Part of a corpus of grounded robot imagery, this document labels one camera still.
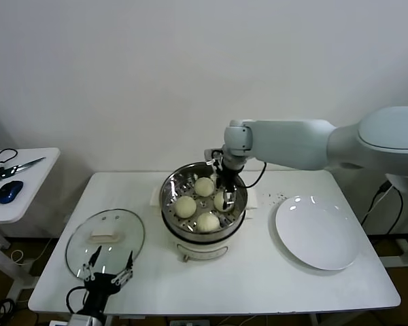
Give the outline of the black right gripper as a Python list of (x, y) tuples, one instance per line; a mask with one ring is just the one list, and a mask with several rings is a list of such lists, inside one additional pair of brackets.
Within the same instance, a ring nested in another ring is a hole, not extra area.
[(222, 192), (222, 208), (224, 210), (231, 210), (235, 205), (236, 194), (234, 191), (235, 186), (237, 185), (237, 177), (238, 174), (241, 172), (241, 169), (233, 170), (228, 168), (223, 161), (215, 161), (214, 162), (214, 170), (217, 174), (216, 177), (216, 191)]

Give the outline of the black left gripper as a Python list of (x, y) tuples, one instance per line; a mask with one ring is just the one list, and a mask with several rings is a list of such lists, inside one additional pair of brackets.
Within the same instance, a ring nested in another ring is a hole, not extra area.
[(98, 246), (77, 273), (77, 277), (84, 280), (84, 287), (88, 292), (83, 308), (79, 311), (83, 315), (103, 315), (109, 297), (117, 294), (120, 285), (125, 285), (133, 277), (133, 251), (130, 252), (125, 268), (117, 275), (95, 274), (94, 266), (101, 249), (102, 246)]

